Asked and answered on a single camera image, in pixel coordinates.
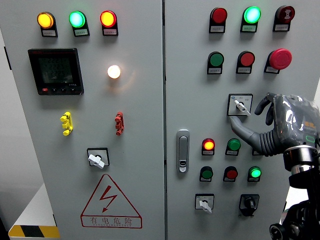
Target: red indicator light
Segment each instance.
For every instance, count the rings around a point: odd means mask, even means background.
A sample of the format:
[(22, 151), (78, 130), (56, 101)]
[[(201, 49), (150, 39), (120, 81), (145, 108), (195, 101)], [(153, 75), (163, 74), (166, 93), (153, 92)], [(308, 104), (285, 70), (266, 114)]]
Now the red indicator light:
[(281, 6), (275, 13), (275, 17), (282, 24), (288, 24), (295, 17), (295, 9), (292, 6)]
[(251, 52), (246, 52), (241, 56), (240, 62), (245, 67), (251, 66), (255, 62), (255, 55)]
[(117, 16), (113, 11), (106, 10), (100, 15), (101, 24), (106, 28), (113, 27), (117, 22)]
[(227, 16), (228, 16), (227, 11), (224, 8), (217, 7), (213, 10), (211, 18), (215, 23), (221, 24), (226, 21)]
[(202, 147), (205, 151), (212, 151), (215, 148), (215, 141), (211, 138), (206, 138), (202, 142)]
[(285, 48), (279, 48), (271, 53), (269, 62), (270, 66), (277, 70), (287, 68), (292, 61), (292, 54)]
[(236, 170), (230, 170), (226, 173), (228, 179), (236, 179), (238, 177), (238, 172)]

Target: warning sign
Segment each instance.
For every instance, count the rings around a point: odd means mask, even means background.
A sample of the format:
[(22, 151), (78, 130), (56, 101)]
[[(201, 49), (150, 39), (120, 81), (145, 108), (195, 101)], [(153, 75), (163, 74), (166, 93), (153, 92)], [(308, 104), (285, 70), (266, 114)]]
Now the warning sign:
[(81, 213), (83, 227), (141, 229), (142, 217), (116, 182), (104, 174)]

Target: red emergency stop button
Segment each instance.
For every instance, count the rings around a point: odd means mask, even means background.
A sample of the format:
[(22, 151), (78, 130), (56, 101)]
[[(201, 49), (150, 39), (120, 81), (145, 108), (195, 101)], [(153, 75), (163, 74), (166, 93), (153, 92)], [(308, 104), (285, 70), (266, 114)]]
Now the red emergency stop button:
[(295, 17), (295, 9), (292, 6), (281, 6), (275, 12), (275, 17), (282, 24), (288, 24)]
[(227, 20), (227, 16), (228, 16), (227, 10), (225, 10), (222, 7), (216, 7), (211, 12), (211, 18), (217, 24), (224, 23)]
[(235, 182), (238, 177), (238, 171), (234, 166), (228, 166), (224, 170), (223, 181), (224, 182)]
[(277, 70), (287, 68), (292, 61), (292, 54), (285, 48), (279, 48), (273, 51), (269, 57), (271, 67)]

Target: white wall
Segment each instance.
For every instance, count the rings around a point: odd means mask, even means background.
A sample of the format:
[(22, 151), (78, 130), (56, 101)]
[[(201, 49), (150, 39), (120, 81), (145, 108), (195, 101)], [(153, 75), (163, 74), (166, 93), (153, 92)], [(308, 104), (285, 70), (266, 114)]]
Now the white wall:
[(0, 31), (0, 218), (8, 231), (43, 184)]

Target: white switch lever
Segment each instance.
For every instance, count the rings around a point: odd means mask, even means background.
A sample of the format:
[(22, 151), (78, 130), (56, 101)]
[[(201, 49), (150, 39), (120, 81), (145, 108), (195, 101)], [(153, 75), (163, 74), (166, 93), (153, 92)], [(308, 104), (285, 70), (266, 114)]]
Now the white switch lever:
[(238, 100), (234, 100), (234, 103), (237, 107), (237, 109), (239, 109), (241, 112), (244, 112), (245, 115), (250, 116), (251, 113), (248, 111), (248, 109), (245, 107), (245, 105), (243, 105), (241, 102), (239, 102)]
[(94, 155), (90, 154), (88, 160), (92, 165), (95, 165), (96, 167), (98, 167), (100, 169), (103, 169), (105, 166), (105, 163), (103, 161), (101, 161), (101, 157), (99, 157), (99, 156), (94, 156)]
[(206, 201), (200, 201), (200, 207), (208, 214), (212, 214), (211, 208)]

